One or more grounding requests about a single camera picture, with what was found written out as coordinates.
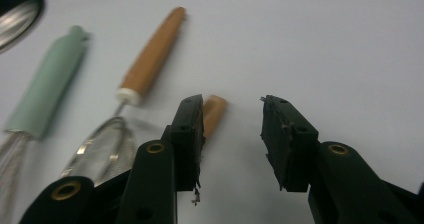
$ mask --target metal wire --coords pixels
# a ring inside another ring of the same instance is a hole
[[[22,158],[31,136],[11,132],[0,148],[0,223],[9,224],[13,214]]]

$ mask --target white background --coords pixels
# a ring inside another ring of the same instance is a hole
[[[313,223],[307,194],[280,192],[265,158],[267,94],[292,102],[320,141],[355,148],[382,179],[412,192],[424,180],[424,0],[46,1],[33,32],[0,54],[0,123],[54,39],[77,24],[90,45],[48,136],[27,149],[15,221],[112,115],[125,72],[176,6],[187,9],[178,42],[146,102],[123,115],[142,144],[188,96],[229,101],[203,152],[201,203],[179,194],[179,223]]]

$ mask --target metal spoon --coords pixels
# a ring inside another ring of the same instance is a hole
[[[0,53],[32,29],[44,6],[44,0],[0,0]]]

